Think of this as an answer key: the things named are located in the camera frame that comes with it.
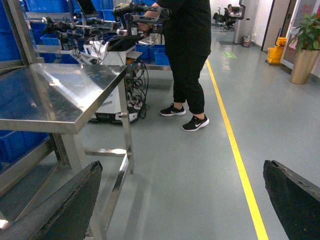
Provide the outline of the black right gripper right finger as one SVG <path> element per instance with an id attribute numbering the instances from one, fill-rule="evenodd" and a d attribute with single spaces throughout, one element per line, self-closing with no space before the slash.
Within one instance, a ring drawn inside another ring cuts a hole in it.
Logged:
<path id="1" fill-rule="evenodd" d="M 275 160 L 263 165 L 265 188 L 290 240 L 320 238 L 320 188 Z"/>

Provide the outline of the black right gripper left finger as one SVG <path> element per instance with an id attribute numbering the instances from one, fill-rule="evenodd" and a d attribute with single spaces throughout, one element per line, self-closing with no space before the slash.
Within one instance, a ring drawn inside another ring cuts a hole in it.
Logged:
<path id="1" fill-rule="evenodd" d="M 83 240 L 103 167 L 93 161 L 40 205 L 1 231 L 2 240 Z"/>

